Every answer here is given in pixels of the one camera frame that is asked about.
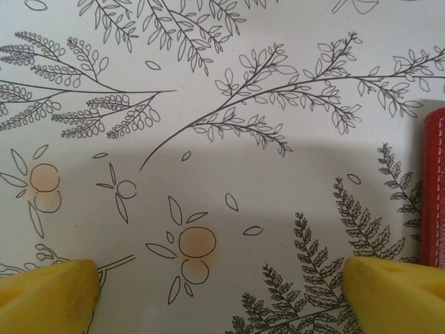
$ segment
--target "fern drawing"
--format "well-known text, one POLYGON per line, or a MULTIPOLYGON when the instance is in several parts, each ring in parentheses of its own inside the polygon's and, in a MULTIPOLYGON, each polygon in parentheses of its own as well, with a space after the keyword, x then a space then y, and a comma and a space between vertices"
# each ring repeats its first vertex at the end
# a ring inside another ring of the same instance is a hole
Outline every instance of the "fern drawing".
POLYGON ((314 61, 314 67, 302 71, 288 64, 283 44, 275 43, 265 49, 253 49, 249 55, 241 54, 239 62, 243 75, 240 77, 236 75, 239 71, 227 68, 224 77, 215 81, 216 88, 227 98, 225 102, 161 142, 148 154, 140 169, 164 145, 189 129, 207 134, 210 141, 214 140, 216 132, 221 139, 227 132, 233 131, 238 136, 245 132, 255 137, 257 145, 263 148, 268 143, 275 143, 282 156, 292 152, 280 133, 281 125, 271 126, 264 122, 262 116, 250 120, 243 117, 241 108, 247 104, 278 105, 282 110, 296 106, 323 111, 330 114, 332 124, 341 135, 347 134, 361 122, 358 113, 362 105, 341 102, 341 87, 338 85, 342 81, 356 82, 360 97, 375 95, 391 117, 416 117, 414 109, 422 107, 422 104, 407 100, 406 94, 412 84, 418 84, 420 89, 429 92, 429 83, 443 80, 441 72, 444 71, 445 49, 434 47, 432 54, 425 50, 416 54, 410 49, 407 57, 393 57, 394 71, 381 74, 380 66, 375 66, 367 74, 354 74, 348 71, 346 65, 356 61, 353 48, 362 43, 353 32, 334 42, 319 43, 321 55, 314 61), (271 84, 272 77, 281 78, 281 83, 271 84), (249 124, 258 119, 262 119, 262 124, 249 124))
POLYGON ((385 182, 386 186, 395 191, 390 199, 402 200, 405 203, 397 211, 412 215, 412 218, 404 222, 403 225, 408 228, 415 228, 416 233, 411 237, 420 241, 422 181, 418 181, 409 191, 412 172, 407 172, 401 176, 401 162, 394 161, 394 153, 391 153, 391 150, 392 148, 388 146, 388 143, 384 143, 381 148, 377 149, 382 154, 382 158, 378 159, 378 162, 384 165, 379 171, 391 178, 385 182))
POLYGON ((125 91, 106 85, 100 78, 109 59, 100 56, 90 44, 68 38, 66 49, 35 33, 24 31, 15 36, 25 44, 0 47, 0 51, 7 54, 0 61, 26 66, 51 85, 37 86, 0 78, 0 115, 8 115, 12 106, 17 109, 15 115, 0 122, 0 131, 26 126, 51 115, 53 121, 70 126, 62 132, 62 137, 86 138, 105 132, 104 119, 119 113, 123 120, 106 134, 108 138, 119 138, 161 120, 152 102, 167 90, 125 91), (76 56, 77 63, 63 60, 68 51, 76 56), (94 84, 97 90, 82 90, 84 84, 94 84), (86 101, 84 111, 55 113, 62 108, 61 97, 71 94, 96 96, 86 101))
MULTIPOLYGON (((369 210, 363 209, 348 195, 340 177, 336 178, 334 188, 341 222, 347 227, 346 233, 351 238, 349 242, 355 249, 353 255, 382 259, 398 256, 405 247, 405 239, 390 244, 389 227, 382 228, 381 218, 371 220, 369 210)), ((233 330, 226 331, 226 334, 362 334, 341 292, 343 258, 330 257, 327 247, 322 247, 318 239, 313 238, 309 223, 300 212, 296 213, 293 232, 297 258, 304 272, 303 298, 298 298, 301 295, 298 290, 289 294, 292 283, 283 285, 281 275, 266 265, 263 275, 270 292, 270 302, 246 292, 242 302, 249 317, 234 316, 233 330), (308 311, 308 304, 315 310, 308 311)))
POLYGON ((78 7, 80 16, 94 11, 95 29, 103 31, 104 44, 114 36, 132 52, 132 40, 144 35, 148 45, 174 49, 178 61, 186 60, 192 72, 201 68, 208 76, 213 60, 205 54, 223 52, 223 44, 241 34, 246 19, 238 9, 266 8, 268 1, 79 0, 78 7))
POLYGON ((306 218, 299 212, 296 213, 294 233, 297 256, 305 272, 304 297, 301 298, 300 291, 291 290, 293 283, 283 283, 281 275, 266 264, 263 275, 270 292, 271 307, 246 292, 242 303, 249 317, 233 317, 234 331, 226 331, 226 334, 340 334, 335 328, 338 327, 339 312, 347 309, 339 288, 343 258, 329 260, 327 248, 320 249, 318 240, 312 238, 306 218), (317 311, 305 312, 307 303, 317 311))
POLYGON ((359 201, 344 189, 343 180, 337 177, 334 184, 334 197, 341 215, 341 222, 346 226, 346 233, 352 239, 355 256, 371 256, 392 260, 399 255, 405 245, 405 238, 390 244, 389 226, 382 229, 382 218, 371 219, 368 208, 362 208, 359 201))

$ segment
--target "stem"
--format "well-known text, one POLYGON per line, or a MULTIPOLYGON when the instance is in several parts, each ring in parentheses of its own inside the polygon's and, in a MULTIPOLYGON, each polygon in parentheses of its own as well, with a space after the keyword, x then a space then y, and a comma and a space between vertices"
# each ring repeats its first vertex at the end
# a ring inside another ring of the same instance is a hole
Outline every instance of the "stem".
POLYGON ((118 268, 118 267, 122 266, 123 264, 133 261, 135 258, 136 258, 136 256, 131 254, 131 255, 124 257, 120 260, 117 260, 117 261, 108 263, 102 267, 99 267, 99 268, 97 268, 97 271, 108 271, 108 270, 111 270, 114 268, 118 268))
POLYGON ((340 310, 341 308, 347 308, 348 304, 342 304, 339 306, 336 306, 335 308, 330 308, 329 310, 324 310, 324 311, 320 311, 320 312, 315 312, 315 313, 311 313, 310 315, 305 315, 303 317, 295 317, 283 322, 280 322, 279 324, 274 324, 273 326, 270 326, 270 328, 265 328, 265 329, 261 329, 260 331, 254 332, 253 334, 260 334, 260 333, 264 333, 266 331, 269 331, 272 328, 278 327, 278 326, 282 326, 285 324, 290 324, 292 321, 296 321, 296 320, 303 320, 309 317, 315 317, 316 315, 322 315, 323 313, 327 313, 327 312, 331 312, 331 311, 335 311, 335 310, 340 310))
POLYGON ((64 92, 64 93, 83 93, 83 94, 113 94, 113 93, 123 93, 123 94, 150 94, 150 93, 171 93, 175 92, 176 90, 139 90, 139 91, 125 91, 125 90, 115 90, 114 88, 110 88, 111 91, 95 91, 95 90, 72 90, 72 89, 63 89, 63 88, 52 88, 52 87, 43 87, 43 86, 36 86, 36 85, 29 85, 27 83, 19 83, 19 82, 13 82, 8 80, 0 80, 0 82, 3 82, 5 84, 13 84, 23 87, 30 87, 30 88, 39 88, 39 89, 46 89, 46 90, 56 90, 58 92, 64 92))

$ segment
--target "partially colored drawing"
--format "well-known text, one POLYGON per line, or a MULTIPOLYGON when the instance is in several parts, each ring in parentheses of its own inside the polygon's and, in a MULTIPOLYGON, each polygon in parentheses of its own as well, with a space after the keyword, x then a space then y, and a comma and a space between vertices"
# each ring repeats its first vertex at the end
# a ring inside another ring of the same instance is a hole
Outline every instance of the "partially colored drawing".
POLYGON ((161 244, 145 245, 154 254, 164 259, 181 261, 181 264, 177 263, 181 274, 174 278, 168 294, 168 305, 170 305, 176 300, 182 288, 187 295, 193 297, 192 286, 201 285, 207 281, 210 269, 206 261, 215 251, 216 236, 210 229, 196 226, 208 212, 192 214, 185 220, 181 207, 173 197, 168 197, 168 204, 170 216, 175 224, 181 227, 181 232, 178 232, 176 236, 169 231, 166 232, 167 242, 171 247, 161 244))
MULTIPOLYGON (((33 154, 33 160, 40 159, 47 151, 49 145, 43 145, 33 154)), ((57 190, 60 184, 60 177, 57 167, 51 164, 26 163, 19 152, 11 148, 11 155, 17 170, 22 174, 21 177, 0 173, 0 177, 11 186, 16 186, 21 190, 15 196, 22 198, 27 195, 28 210, 31 222, 37 234, 45 237, 40 214, 53 214, 60 209, 62 205, 62 196, 57 190)))

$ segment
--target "twig drawing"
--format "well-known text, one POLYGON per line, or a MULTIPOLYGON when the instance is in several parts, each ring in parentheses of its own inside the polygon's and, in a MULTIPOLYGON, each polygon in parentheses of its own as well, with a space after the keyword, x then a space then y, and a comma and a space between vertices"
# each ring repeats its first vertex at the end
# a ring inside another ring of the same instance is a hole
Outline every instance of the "twig drawing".
POLYGON ((166 231, 165 234, 167 242, 177 250, 172 250, 173 248, 161 244, 149 243, 145 245, 159 257, 181 262, 181 274, 175 276, 168 293, 167 304, 170 305, 176 300, 182 288, 187 295, 193 297, 192 286, 201 285, 207 281, 210 269, 205 261, 215 251, 216 236, 210 229, 195 225, 208 212, 197 212, 184 219, 182 209, 173 197, 168 197, 168 204, 170 218, 181 232, 176 236, 170 231, 166 231))
MULTIPOLYGON (((95 29, 104 32, 104 44, 111 36, 116 43, 125 44, 132 51, 132 39, 144 35, 147 44, 159 44, 159 49, 176 49, 177 60, 186 60, 192 72, 202 68, 209 75, 208 64, 213 60, 210 51, 219 54, 223 44, 240 35, 244 23, 237 8, 244 5, 266 8, 268 0, 80 0, 80 16, 94 11, 95 29)), ((147 66, 159 70, 150 61, 147 66)))
MULTIPOLYGON (((21 267, 16 267, 16 266, 10 266, 7 264, 2 264, 0 263, 0 278, 1 277, 6 277, 9 275, 14 275, 15 273, 23 273, 25 271, 28 270, 33 270, 36 268, 41 268, 44 266, 48 266, 48 265, 53 265, 53 264, 58 264, 58 263, 62 263, 62 262, 66 262, 69 261, 68 259, 64 258, 64 257, 59 257, 56 252, 54 252, 52 249, 50 249, 50 247, 45 246, 44 244, 37 244, 35 245, 35 249, 37 249, 37 253, 35 254, 35 257, 37 258, 37 260, 39 261, 39 265, 33 263, 33 262, 27 262, 24 264, 23 268, 21 267)), ((111 262, 109 264, 106 264, 102 267, 97 268, 97 273, 99 274, 99 279, 100 279, 100 288, 102 289, 105 285, 105 281, 106 281, 106 276, 107 273, 115 268, 118 268, 128 262, 131 262, 135 259, 136 257, 134 255, 129 255, 126 257, 123 257, 120 260, 111 262)), ((88 329, 86 331, 83 332, 83 334, 88 334, 88 331, 90 330, 91 327, 91 323, 94 319, 94 313, 91 316, 91 320, 90 323, 88 324, 88 329)))
POLYGON ((66 63, 63 57, 67 50, 59 43, 36 33, 22 31, 15 35, 24 44, 0 47, 0 51, 7 54, 0 61, 29 67, 51 85, 0 79, 0 114, 8 115, 10 106, 20 110, 0 122, 0 131, 26 126, 51 115, 53 121, 72 126, 62 132, 63 138, 86 138, 105 132, 104 119, 120 113, 124 115, 123 120, 106 134, 108 138, 119 138, 161 120, 152 102, 159 94, 171 90, 127 91, 106 85, 100 74, 108 67, 108 57, 100 57, 99 52, 83 40, 67 39, 67 48, 78 63, 66 63), (81 90, 83 82, 94 84, 96 90, 81 90), (70 94, 96 96, 86 101, 88 108, 84 111, 54 113, 62 108, 57 101, 70 94))
POLYGON ((401 176, 401 162, 394 161, 394 153, 391 153, 391 150, 392 148, 388 146, 388 143, 384 143, 381 148, 377 149, 377 151, 382 154, 382 158, 378 159, 378 162, 381 163, 383 167, 380 168, 379 171, 391 178, 385 182, 386 186, 395 190, 390 200, 403 200, 407 203, 398 208, 397 212, 412 215, 412 218, 404 222, 403 225, 408 228, 415 228, 417 233, 411 237, 414 240, 420 241, 422 181, 418 181, 408 193, 412 172, 407 172, 401 176))
MULTIPOLYGON (((102 157, 106 157, 106 153, 96 154, 93 159, 98 159, 102 157)), ((109 183, 96 183, 97 186, 101 186, 102 188, 112 189, 114 191, 114 197, 116 201, 116 207, 118 208, 119 215, 124 219, 125 223, 128 224, 128 213, 127 208, 125 207, 125 201, 129 200, 136 196, 137 186, 134 182, 130 180, 122 180, 118 181, 116 178, 116 173, 112 163, 108 164, 110 168, 110 176, 111 176, 111 184, 109 183)))
POLYGON ((341 215, 341 222, 351 238, 355 256, 371 256, 392 260, 399 255, 405 245, 405 238, 395 244, 389 243, 389 226, 381 230, 382 217, 372 220, 368 208, 362 208, 359 201, 344 189, 343 180, 337 177, 334 184, 334 197, 341 215))
MULTIPOLYGON (((38 148, 33 154, 33 160, 41 158, 48 147, 49 145, 43 145, 38 148)), ((0 173, 0 177, 9 185, 21 189, 15 196, 16 198, 26 195, 31 222, 39 237, 44 238, 45 232, 40 214, 52 214, 58 211, 62 205, 62 197, 60 191, 57 190, 60 184, 58 169, 51 164, 26 163, 20 153, 12 148, 11 155, 15 167, 22 176, 15 177, 11 174, 0 173)))
POLYGON ((445 79, 444 71, 445 49, 434 47, 432 55, 425 50, 416 53, 410 49, 408 57, 394 56, 394 71, 379 74, 380 66, 375 66, 368 74, 352 74, 345 65, 356 61, 353 47, 362 44, 356 33, 329 44, 319 43, 320 58, 314 69, 304 69, 302 73, 287 65, 288 56, 284 45, 273 46, 260 51, 252 50, 251 56, 240 55, 241 66, 245 73, 243 79, 237 79, 232 69, 225 71, 223 80, 216 80, 216 86, 227 100, 215 110, 188 123, 173 133, 150 152, 144 160, 141 170, 147 162, 165 144, 176 138, 182 132, 193 129, 198 134, 205 135, 211 142, 217 136, 224 139, 229 132, 237 136, 249 134, 255 138, 257 145, 265 149, 268 144, 277 146, 278 152, 284 157, 286 152, 292 152, 285 137, 280 133, 282 125, 270 126, 264 116, 242 118, 236 109, 247 103, 278 104, 282 109, 286 106, 300 106, 302 109, 315 108, 331 113, 332 123, 340 134, 347 134, 361 122, 357 112, 360 104, 342 104, 337 83, 342 81, 357 82, 357 92, 360 97, 365 94, 375 94, 383 109, 388 110, 391 117, 399 114, 416 117, 413 108, 422 104, 405 100, 412 83, 418 84, 425 91, 430 91, 429 82, 445 79), (289 75, 282 84, 266 88, 271 76, 289 75))

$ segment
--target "leafy branch drawing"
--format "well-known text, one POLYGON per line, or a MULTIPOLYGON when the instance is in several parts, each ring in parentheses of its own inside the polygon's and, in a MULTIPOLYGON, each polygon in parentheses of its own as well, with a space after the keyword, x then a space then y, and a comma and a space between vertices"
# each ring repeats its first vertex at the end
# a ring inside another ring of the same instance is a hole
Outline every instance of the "leafy branch drawing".
POLYGON ((27 44, 0 47, 0 51, 7 54, 2 56, 0 61, 11 65, 28 66, 33 73, 50 81, 52 86, 37 86, 0 79, 0 115, 8 115, 9 106, 17 106, 22 110, 1 122, 0 131, 25 126, 52 114, 52 120, 74 125, 63 131, 62 137, 85 138, 105 131, 102 122, 105 117, 125 113, 124 120, 107 133, 108 138, 119 138, 129 132, 151 127, 154 122, 160 120, 158 112, 152 108, 151 103, 160 93, 171 90, 125 91, 104 84, 99 76, 108 67, 109 59, 106 56, 100 57, 99 52, 83 40, 67 39, 68 49, 79 62, 71 64, 62 60, 66 50, 53 40, 29 32, 19 32, 15 35, 27 44), (89 81, 89 84, 94 84, 101 90, 79 89, 84 81, 89 81), (60 99, 62 95, 75 93, 98 96, 86 102, 89 109, 85 111, 53 114, 62 108, 56 98, 60 99), (138 97, 140 95, 149 97, 141 100, 138 97))
MULTIPOLYGON (((176 1, 179 6, 173 8, 164 0, 80 0, 78 7, 80 16, 89 10, 95 11, 95 29, 103 29, 104 44, 113 33, 116 43, 123 42, 131 52, 131 39, 139 38, 138 30, 147 35, 148 45, 158 42, 160 50, 169 51, 175 45, 178 61, 186 59, 192 72, 199 67, 209 75, 207 64, 213 60, 204 53, 214 50, 219 54, 223 43, 241 34, 239 24, 246 19, 235 11, 239 2, 181 0, 176 1)), ((243 3, 248 9, 253 5, 267 6, 267 0, 244 0, 243 3)))
MULTIPOLYGON (((236 80, 234 71, 228 68, 225 71, 224 79, 216 80, 216 87, 222 95, 227 97, 227 100, 215 110, 190 122, 164 140, 148 155, 140 169, 143 169, 156 151, 182 132, 187 129, 195 129, 201 123, 213 122, 216 118, 223 118, 222 124, 227 125, 228 121, 224 120, 224 117, 233 113, 236 107, 246 105, 248 102, 276 103, 283 110, 288 105, 300 106, 303 109, 309 108, 311 111, 320 109, 331 113, 332 123, 340 134, 347 134, 350 129, 356 128, 357 122, 361 122, 357 112, 362 106, 341 103, 340 88, 335 86, 335 83, 340 81, 356 81, 360 97, 371 93, 377 95, 382 108, 387 109, 391 117, 395 117, 397 113, 402 117, 404 115, 416 117, 412 109, 420 108, 422 104, 416 101, 406 101, 405 94, 408 93, 412 82, 417 82, 421 89, 429 92, 429 81, 445 79, 445 76, 437 74, 444 71, 445 49, 435 47, 435 54, 432 56, 424 50, 421 50, 420 56, 415 56, 412 50, 409 51, 408 58, 395 56, 393 57, 396 62, 394 72, 390 74, 379 75, 380 66, 377 66, 369 74, 352 75, 345 68, 345 64, 348 61, 356 61, 352 50, 354 45, 360 44, 362 41, 356 33, 349 33, 348 37, 330 44, 318 44, 321 56, 316 61, 315 68, 313 70, 304 69, 303 75, 300 75, 293 66, 286 64, 288 56, 285 54, 283 44, 274 44, 261 51, 252 50, 252 54, 249 56, 240 55, 241 66, 245 69, 243 79, 236 80), (290 79, 287 79, 282 85, 267 88, 267 79, 277 75, 290 76, 290 79)), ((209 138, 212 138, 212 133, 217 129, 214 126, 211 128, 213 132, 209 134, 209 138)), ((284 137, 278 134, 279 130, 276 132, 275 135, 280 136, 278 140, 282 141, 284 137)), ((285 152, 291 152, 291 148, 288 148, 286 143, 279 145, 278 150, 283 156, 285 152)))
POLYGON ((410 193, 407 192, 408 186, 412 179, 412 172, 407 172, 400 177, 402 169, 401 162, 394 161, 394 153, 391 153, 391 147, 388 143, 384 143, 377 151, 382 153, 383 158, 378 159, 378 162, 384 165, 379 171, 384 175, 389 175, 391 180, 386 181, 385 185, 391 189, 395 189, 396 192, 390 197, 391 200, 403 200, 407 202, 402 207, 399 207, 397 212, 403 214, 413 214, 414 218, 404 222, 404 226, 408 228, 416 228, 416 234, 411 237, 414 240, 420 241, 419 228, 421 224, 421 197, 422 197, 422 181, 418 181, 410 193))
POLYGON ((355 256, 371 256, 391 260, 399 255, 405 245, 405 238, 389 245, 389 226, 381 230, 382 218, 371 220, 368 208, 362 209, 359 201, 344 189, 343 180, 337 177, 334 197, 341 215, 341 222, 347 227, 346 233, 352 239, 355 256))

